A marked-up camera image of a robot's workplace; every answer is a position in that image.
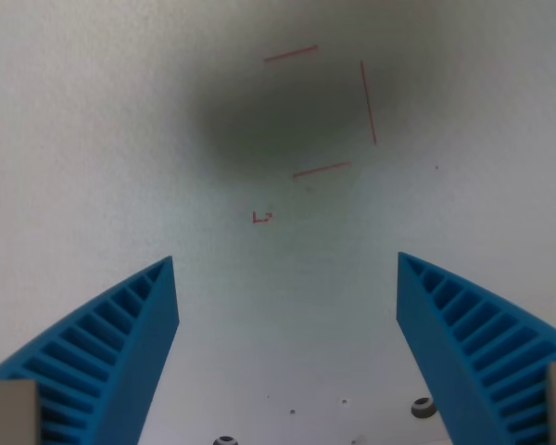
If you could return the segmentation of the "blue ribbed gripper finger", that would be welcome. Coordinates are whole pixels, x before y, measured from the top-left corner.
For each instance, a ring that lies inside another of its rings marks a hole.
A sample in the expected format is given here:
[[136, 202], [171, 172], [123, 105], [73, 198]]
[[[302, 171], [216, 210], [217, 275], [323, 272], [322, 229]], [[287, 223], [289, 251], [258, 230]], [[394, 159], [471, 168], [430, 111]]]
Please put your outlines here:
[[0, 381], [35, 382], [43, 444], [136, 444], [178, 325], [166, 257], [11, 354]]
[[453, 443], [550, 443], [556, 328], [404, 252], [397, 321]]

